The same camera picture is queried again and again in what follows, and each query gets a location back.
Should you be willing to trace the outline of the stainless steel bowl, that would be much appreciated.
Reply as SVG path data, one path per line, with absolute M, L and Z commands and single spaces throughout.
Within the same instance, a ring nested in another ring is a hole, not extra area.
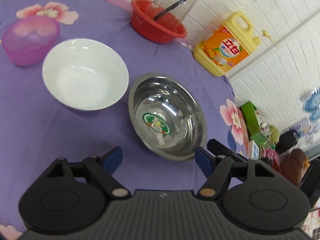
M 172 77 L 148 73 L 129 91 L 132 126 L 153 153 L 173 161 L 189 161 L 207 141 L 204 113 L 194 97 Z

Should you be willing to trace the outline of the white bowl red floral pattern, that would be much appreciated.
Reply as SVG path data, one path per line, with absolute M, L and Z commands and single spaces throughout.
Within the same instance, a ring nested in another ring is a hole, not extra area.
M 53 47 L 43 61 L 42 78 L 57 101 L 80 111 L 114 105 L 129 86 L 129 71 L 119 54 L 87 38 L 65 40 Z

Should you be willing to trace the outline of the purple plastic bowl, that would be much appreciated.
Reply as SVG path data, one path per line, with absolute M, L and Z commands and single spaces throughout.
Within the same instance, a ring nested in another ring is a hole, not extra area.
M 46 16 L 30 16 L 11 24 L 3 34 L 2 44 L 9 60 L 18 66 L 41 62 L 55 45 L 60 25 Z

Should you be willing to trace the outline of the green box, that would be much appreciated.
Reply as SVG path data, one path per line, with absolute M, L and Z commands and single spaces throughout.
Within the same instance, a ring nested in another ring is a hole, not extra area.
M 248 101 L 244 103 L 240 107 L 240 109 L 244 116 L 250 139 L 254 140 L 259 146 L 263 148 L 275 149 L 275 144 L 273 144 L 270 139 L 263 135 L 260 129 L 260 125 L 255 115 L 255 110 L 257 109 L 255 105 Z

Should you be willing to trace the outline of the black kettle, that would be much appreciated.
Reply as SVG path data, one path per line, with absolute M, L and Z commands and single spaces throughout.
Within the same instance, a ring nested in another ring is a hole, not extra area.
M 296 144 L 299 141 L 299 138 L 300 138 L 300 135 L 295 130 L 290 130 L 290 131 L 283 133 L 279 137 L 279 141 L 276 144 L 276 148 L 275 148 L 276 152 L 278 154 L 282 154 L 284 152 L 287 152 L 288 150 L 293 148 L 293 146 L 296 146 Z

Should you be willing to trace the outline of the brown round object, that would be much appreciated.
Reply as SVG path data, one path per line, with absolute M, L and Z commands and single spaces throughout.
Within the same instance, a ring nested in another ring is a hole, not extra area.
M 281 174 L 292 184 L 298 186 L 310 163 L 305 153 L 299 149 L 293 149 L 280 163 Z

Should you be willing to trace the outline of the yellow detergent bottle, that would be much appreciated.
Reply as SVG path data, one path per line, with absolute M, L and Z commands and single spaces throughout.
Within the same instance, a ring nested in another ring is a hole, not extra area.
M 261 44 L 254 25 L 240 11 L 229 15 L 208 39 L 193 48 L 194 59 L 210 74 L 221 77 L 253 54 Z

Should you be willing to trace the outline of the blue paper fan decoration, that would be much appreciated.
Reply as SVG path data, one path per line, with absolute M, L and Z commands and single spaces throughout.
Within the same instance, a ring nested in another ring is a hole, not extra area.
M 311 122 L 316 122 L 319 120 L 319 105 L 320 105 L 320 91 L 319 87 L 313 89 L 310 93 L 305 94 L 302 97 L 303 111 L 308 114 L 308 119 Z

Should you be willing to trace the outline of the red plastic basket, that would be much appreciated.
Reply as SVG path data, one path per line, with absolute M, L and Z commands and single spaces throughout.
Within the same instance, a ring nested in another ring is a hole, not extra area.
M 133 29 L 147 40 L 166 44 L 176 38 L 185 38 L 187 31 L 184 25 L 172 14 L 167 13 L 159 20 L 154 17 L 163 8 L 152 6 L 150 0 L 132 0 L 131 25 Z

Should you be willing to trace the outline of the black stirring stick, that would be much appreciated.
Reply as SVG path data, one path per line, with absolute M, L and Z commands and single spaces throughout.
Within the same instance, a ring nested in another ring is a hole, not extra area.
M 163 11 L 161 11 L 158 15 L 156 15 L 153 20 L 157 21 L 159 20 L 161 17 L 163 17 L 165 14 L 167 14 L 168 12 L 174 10 L 176 7 L 182 5 L 184 2 L 186 2 L 187 0 L 179 0 L 177 2 L 175 2 L 174 4 L 170 5 L 169 7 L 167 7 L 166 9 L 164 9 Z

